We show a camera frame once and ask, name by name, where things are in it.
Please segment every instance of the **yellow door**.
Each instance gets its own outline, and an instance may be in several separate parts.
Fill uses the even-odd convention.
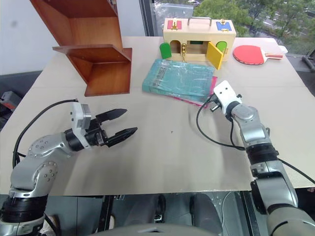
[[[206,57],[217,70],[220,70],[223,55],[224,54],[212,42],[208,43]]]

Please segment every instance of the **lock box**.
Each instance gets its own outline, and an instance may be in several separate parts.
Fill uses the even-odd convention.
[[[231,20],[212,20],[209,17],[189,19],[166,18],[164,42],[170,45],[177,61],[210,61],[216,69],[227,61],[236,36]]]

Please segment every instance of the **ping pong paddle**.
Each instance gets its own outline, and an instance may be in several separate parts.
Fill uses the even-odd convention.
[[[253,45],[238,46],[233,51],[233,56],[240,63],[248,65],[261,65],[267,59],[280,60],[284,56],[282,54],[265,53],[260,47]]]

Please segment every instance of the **metal handle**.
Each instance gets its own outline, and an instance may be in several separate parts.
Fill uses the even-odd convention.
[[[192,16],[192,17],[189,17],[189,18],[188,18],[188,22],[187,22],[187,25],[188,25],[188,26],[189,26],[189,21],[190,21],[191,19],[210,20],[209,26],[211,26],[211,24],[212,24],[212,19],[211,19],[210,17]]]

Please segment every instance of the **window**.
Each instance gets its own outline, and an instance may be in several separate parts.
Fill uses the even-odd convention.
[[[232,20],[237,37],[272,37],[289,53],[315,49],[315,0],[151,0],[154,35],[166,17]]]

